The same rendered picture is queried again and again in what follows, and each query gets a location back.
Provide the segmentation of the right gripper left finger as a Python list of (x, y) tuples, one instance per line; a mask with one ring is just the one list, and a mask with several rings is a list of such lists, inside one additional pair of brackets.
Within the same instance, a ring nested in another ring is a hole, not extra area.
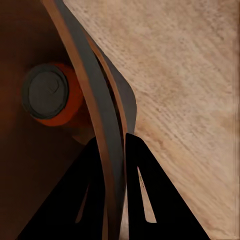
[[(82, 219), (75, 223), (87, 188)], [(16, 240), (102, 240), (105, 191), (99, 147), (94, 137)]]

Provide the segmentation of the trash can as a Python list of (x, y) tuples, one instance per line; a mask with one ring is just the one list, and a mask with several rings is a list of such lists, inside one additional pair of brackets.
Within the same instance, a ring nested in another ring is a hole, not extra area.
[[(50, 62), (74, 67), (93, 126), (47, 127), (27, 112), (24, 79)], [(102, 240), (120, 240), (126, 134), (136, 118), (131, 85), (63, 0), (0, 0), (0, 240), (17, 239), (94, 137), (105, 182)]]

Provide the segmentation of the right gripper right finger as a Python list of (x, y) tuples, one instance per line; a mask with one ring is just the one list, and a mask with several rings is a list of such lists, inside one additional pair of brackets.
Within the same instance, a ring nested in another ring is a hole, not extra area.
[[(211, 240), (144, 140), (125, 137), (129, 240)], [(138, 167), (157, 223), (147, 222)]]

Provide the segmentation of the can of soda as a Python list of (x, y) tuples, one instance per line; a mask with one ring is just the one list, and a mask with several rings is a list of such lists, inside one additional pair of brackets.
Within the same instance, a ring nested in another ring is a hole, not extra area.
[(39, 65), (24, 78), (24, 108), (37, 121), (52, 127), (92, 127), (92, 118), (73, 67)]

